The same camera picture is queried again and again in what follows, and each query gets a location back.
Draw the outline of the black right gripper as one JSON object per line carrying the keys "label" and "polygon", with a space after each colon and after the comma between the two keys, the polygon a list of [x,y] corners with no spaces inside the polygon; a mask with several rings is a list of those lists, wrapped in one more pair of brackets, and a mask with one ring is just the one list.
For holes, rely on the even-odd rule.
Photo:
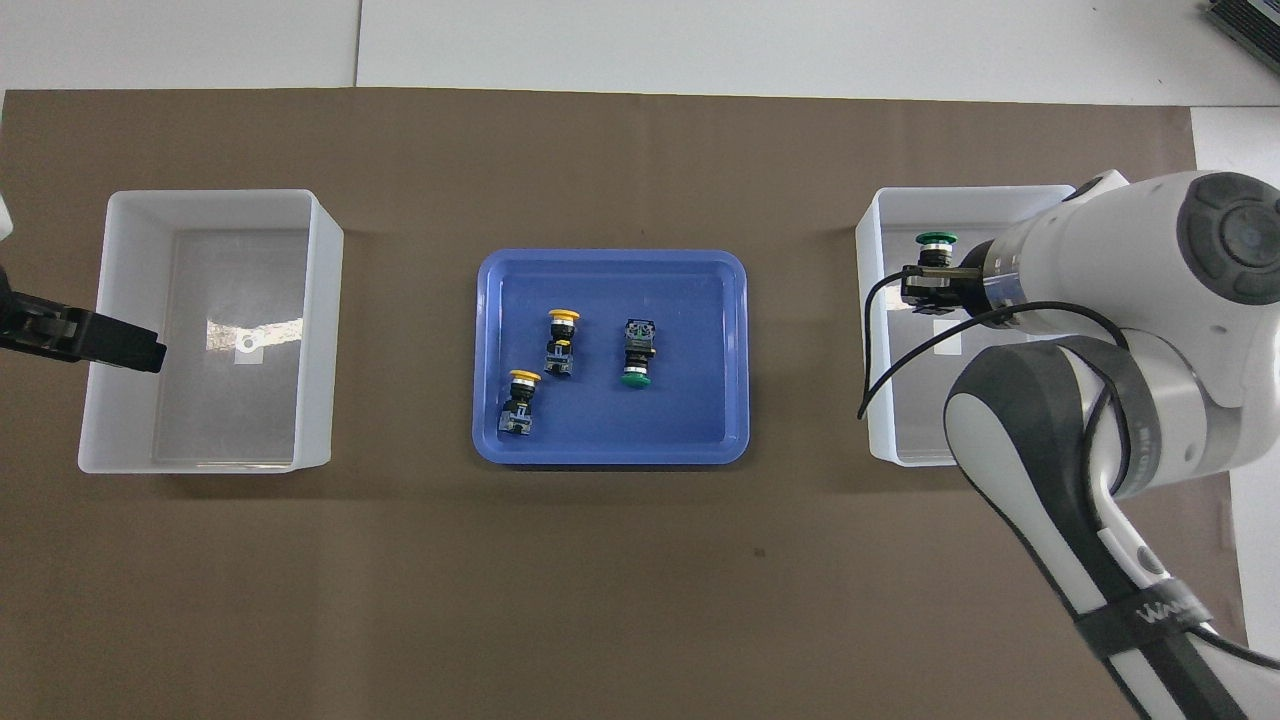
{"label": "black right gripper", "polygon": [[906,265],[906,277],[919,277],[920,281],[901,283],[901,302],[911,313],[931,316],[950,314],[957,307],[970,316],[1001,309],[1000,304],[992,304],[986,283],[986,264],[992,247],[993,243],[978,243],[959,266]]}

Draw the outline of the grey ribbed device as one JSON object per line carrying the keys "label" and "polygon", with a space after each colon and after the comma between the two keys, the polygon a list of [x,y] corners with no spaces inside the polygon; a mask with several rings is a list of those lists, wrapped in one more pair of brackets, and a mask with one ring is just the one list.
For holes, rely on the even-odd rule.
{"label": "grey ribbed device", "polygon": [[1280,67],[1280,0],[1207,0],[1204,14],[1260,60]]}

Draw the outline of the brown paper table mat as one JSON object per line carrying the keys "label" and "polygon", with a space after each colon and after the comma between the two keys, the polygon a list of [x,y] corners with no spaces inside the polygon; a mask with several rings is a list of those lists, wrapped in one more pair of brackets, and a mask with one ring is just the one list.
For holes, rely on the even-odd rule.
{"label": "brown paper table mat", "polygon": [[[346,251],[320,468],[87,475],[87,366],[0,351],[0,720],[1133,720],[968,483],[870,455],[854,228],[886,186],[1196,164],[1185,108],[9,92],[26,292],[93,305],[119,190],[310,190]],[[476,274],[508,247],[736,255],[741,459],[479,457]]]}

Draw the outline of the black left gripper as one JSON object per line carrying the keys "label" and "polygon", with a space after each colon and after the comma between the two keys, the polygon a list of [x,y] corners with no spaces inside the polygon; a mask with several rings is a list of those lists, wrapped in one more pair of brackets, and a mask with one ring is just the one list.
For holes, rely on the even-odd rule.
{"label": "black left gripper", "polygon": [[[69,336],[65,331],[70,328]],[[65,338],[65,348],[61,342]],[[159,333],[114,316],[13,290],[0,265],[0,348],[47,359],[101,363],[160,373],[166,346]]]}

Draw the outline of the green push button switch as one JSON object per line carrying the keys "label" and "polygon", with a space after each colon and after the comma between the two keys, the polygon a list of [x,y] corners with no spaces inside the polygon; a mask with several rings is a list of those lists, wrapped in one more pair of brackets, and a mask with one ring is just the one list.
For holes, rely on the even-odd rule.
{"label": "green push button switch", "polygon": [[657,355],[657,324],[648,319],[627,319],[623,325],[623,370],[621,382],[635,389],[652,384],[650,361]]}
{"label": "green push button switch", "polygon": [[918,249],[916,265],[920,270],[910,278],[911,284],[927,288],[948,287],[954,281],[948,272],[954,269],[954,246],[957,236],[945,231],[929,231],[918,234],[914,242]]}

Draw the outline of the yellow push button switch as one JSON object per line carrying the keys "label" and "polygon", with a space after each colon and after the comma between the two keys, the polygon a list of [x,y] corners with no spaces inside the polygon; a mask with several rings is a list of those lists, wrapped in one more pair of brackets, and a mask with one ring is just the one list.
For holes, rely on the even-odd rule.
{"label": "yellow push button switch", "polygon": [[570,309],[552,309],[548,313],[550,338],[547,342],[544,369],[552,375],[573,374],[573,338],[580,314]]}
{"label": "yellow push button switch", "polygon": [[509,393],[503,402],[498,430],[529,436],[532,429],[532,400],[536,395],[541,375],[524,369],[509,370]]}

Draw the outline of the blue plastic tray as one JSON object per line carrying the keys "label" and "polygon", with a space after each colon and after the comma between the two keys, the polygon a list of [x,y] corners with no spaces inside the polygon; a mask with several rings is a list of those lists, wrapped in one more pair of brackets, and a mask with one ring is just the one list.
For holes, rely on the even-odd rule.
{"label": "blue plastic tray", "polygon": [[[580,314],[545,372],[552,309]],[[652,384],[621,382],[627,319],[655,323]],[[504,249],[477,273],[472,439],[512,466],[724,465],[750,441],[748,275],[719,250]],[[541,375],[529,436],[498,430],[509,370]]]}

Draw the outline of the translucent white plastic box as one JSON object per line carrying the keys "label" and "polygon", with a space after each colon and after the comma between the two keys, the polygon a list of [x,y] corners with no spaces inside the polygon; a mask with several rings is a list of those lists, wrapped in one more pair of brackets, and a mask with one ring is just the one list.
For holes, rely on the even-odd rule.
{"label": "translucent white plastic box", "polygon": [[96,309],[157,333],[156,373],[90,368],[78,465],[288,473],[332,456],[344,234],[307,190],[129,190]]}
{"label": "translucent white plastic box", "polygon": [[[978,243],[1052,208],[1071,192],[1069,184],[877,191],[855,231],[858,309],[864,309],[864,299],[876,282],[916,263],[918,234],[929,231],[956,234],[954,264],[959,264]],[[968,314],[956,310],[941,316],[966,320]],[[900,300],[897,282],[877,293],[869,318],[873,380],[905,352],[933,338],[936,316],[911,313]],[[943,413],[954,382],[982,350],[1027,341],[1029,336],[1020,332],[979,325],[963,332],[961,356],[929,351],[914,359],[881,388],[867,410],[872,454],[905,468],[952,465]]]}

